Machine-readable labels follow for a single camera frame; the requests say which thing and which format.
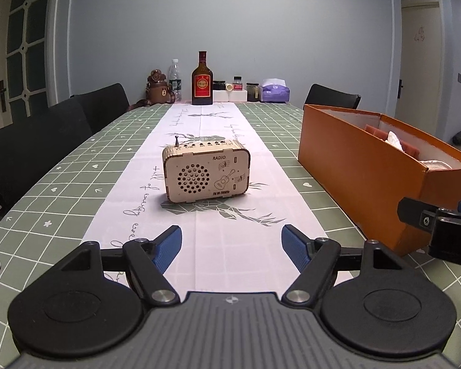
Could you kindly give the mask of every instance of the purple tissue box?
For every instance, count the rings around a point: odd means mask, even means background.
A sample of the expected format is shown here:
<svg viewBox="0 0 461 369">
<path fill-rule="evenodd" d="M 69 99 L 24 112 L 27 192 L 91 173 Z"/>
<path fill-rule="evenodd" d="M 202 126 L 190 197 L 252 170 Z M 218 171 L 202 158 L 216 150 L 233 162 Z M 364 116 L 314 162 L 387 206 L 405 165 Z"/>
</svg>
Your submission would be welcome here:
<svg viewBox="0 0 461 369">
<path fill-rule="evenodd" d="M 259 87 L 259 100 L 263 103 L 284 103 L 290 100 L 290 89 L 285 86 Z"/>
</svg>

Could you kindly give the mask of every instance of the white door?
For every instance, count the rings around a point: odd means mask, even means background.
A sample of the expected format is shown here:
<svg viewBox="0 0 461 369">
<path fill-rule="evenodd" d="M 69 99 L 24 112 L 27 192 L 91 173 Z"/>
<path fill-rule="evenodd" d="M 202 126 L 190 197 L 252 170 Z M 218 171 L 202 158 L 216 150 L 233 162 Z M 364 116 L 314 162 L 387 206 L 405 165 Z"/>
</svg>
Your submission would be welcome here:
<svg viewBox="0 0 461 369">
<path fill-rule="evenodd" d="M 48 0 L 0 0 L 0 127 L 48 108 Z"/>
<path fill-rule="evenodd" d="M 402 91 L 395 118 L 435 134 L 443 48 L 439 3 L 402 9 Z"/>
</svg>

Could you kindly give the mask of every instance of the door handle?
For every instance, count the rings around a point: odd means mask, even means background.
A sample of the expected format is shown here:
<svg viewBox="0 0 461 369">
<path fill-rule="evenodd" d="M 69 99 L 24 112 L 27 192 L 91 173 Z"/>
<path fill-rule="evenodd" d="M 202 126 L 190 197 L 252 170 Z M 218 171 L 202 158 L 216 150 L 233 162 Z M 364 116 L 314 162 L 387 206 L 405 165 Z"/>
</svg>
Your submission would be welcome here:
<svg viewBox="0 0 461 369">
<path fill-rule="evenodd" d="M 2 104 L 2 112 L 7 112 L 7 105 L 5 104 L 5 92 L 7 88 L 3 84 L 3 81 L 0 81 L 0 102 Z"/>
<path fill-rule="evenodd" d="M 400 83 L 398 84 L 398 100 L 401 97 L 401 89 L 403 88 L 403 81 L 400 79 Z"/>
</svg>

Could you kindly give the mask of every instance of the small glass bottle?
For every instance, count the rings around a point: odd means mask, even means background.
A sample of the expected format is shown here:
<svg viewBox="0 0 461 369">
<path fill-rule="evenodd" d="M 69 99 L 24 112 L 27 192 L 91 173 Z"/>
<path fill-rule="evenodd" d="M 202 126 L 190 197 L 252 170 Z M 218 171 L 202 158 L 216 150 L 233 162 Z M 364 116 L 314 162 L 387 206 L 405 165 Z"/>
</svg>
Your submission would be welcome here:
<svg viewBox="0 0 461 369">
<path fill-rule="evenodd" d="M 234 76 L 234 82 L 232 83 L 234 90 L 242 90 L 242 77 Z"/>
</svg>

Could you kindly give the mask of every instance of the black chair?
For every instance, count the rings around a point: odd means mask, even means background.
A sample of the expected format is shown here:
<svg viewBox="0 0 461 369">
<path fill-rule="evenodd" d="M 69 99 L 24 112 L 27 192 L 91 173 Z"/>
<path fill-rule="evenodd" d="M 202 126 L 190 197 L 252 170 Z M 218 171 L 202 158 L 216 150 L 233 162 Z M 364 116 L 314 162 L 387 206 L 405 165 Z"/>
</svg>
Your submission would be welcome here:
<svg viewBox="0 0 461 369">
<path fill-rule="evenodd" d="M 360 98 L 358 94 L 347 94 L 314 84 L 309 90 L 304 105 L 327 105 L 328 107 L 357 109 Z"/>
<path fill-rule="evenodd" d="M 125 90 L 119 83 L 90 93 L 74 95 L 70 99 L 77 100 L 82 106 L 94 134 L 123 115 L 130 105 Z"/>
<path fill-rule="evenodd" d="M 82 107 L 70 100 L 0 129 L 0 205 L 10 209 L 91 136 Z"/>
</svg>

